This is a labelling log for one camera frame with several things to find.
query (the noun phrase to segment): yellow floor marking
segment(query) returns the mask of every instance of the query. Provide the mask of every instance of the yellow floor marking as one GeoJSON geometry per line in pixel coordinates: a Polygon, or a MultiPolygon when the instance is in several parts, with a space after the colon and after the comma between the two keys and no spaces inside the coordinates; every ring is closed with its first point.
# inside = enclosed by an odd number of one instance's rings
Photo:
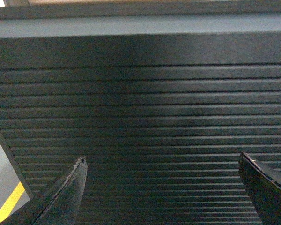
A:
{"type": "Polygon", "coordinates": [[[0,209],[0,223],[9,216],[24,191],[25,189],[23,187],[23,184],[20,182],[0,209]]]}

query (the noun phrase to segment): gray floor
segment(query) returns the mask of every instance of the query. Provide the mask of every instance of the gray floor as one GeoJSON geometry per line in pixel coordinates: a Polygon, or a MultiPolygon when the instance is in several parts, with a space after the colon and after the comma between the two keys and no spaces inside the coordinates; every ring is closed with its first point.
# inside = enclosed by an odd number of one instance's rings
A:
{"type": "MultiPolygon", "coordinates": [[[[0,145],[0,208],[19,183],[19,178],[11,166],[0,145]]],[[[21,196],[14,210],[17,210],[29,200],[26,192],[21,196]]]]}

